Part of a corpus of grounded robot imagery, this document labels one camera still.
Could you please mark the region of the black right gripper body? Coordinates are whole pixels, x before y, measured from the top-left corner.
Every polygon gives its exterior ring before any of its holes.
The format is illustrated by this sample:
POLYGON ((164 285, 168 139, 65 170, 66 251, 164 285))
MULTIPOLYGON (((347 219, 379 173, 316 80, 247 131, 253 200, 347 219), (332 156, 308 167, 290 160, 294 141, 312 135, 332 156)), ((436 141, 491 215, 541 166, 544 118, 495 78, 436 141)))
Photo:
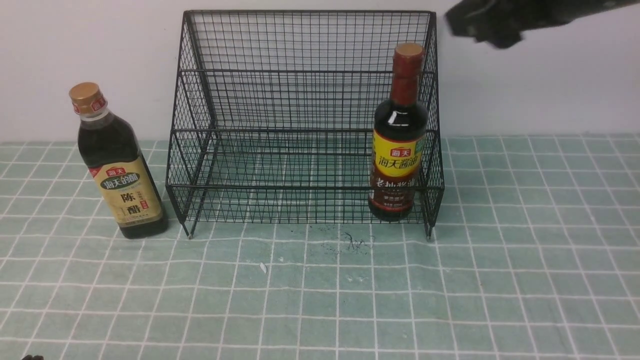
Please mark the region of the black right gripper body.
POLYGON ((445 20, 453 36, 504 50, 522 41, 524 32, 562 27, 637 4, 637 0, 461 0, 445 12, 445 20))

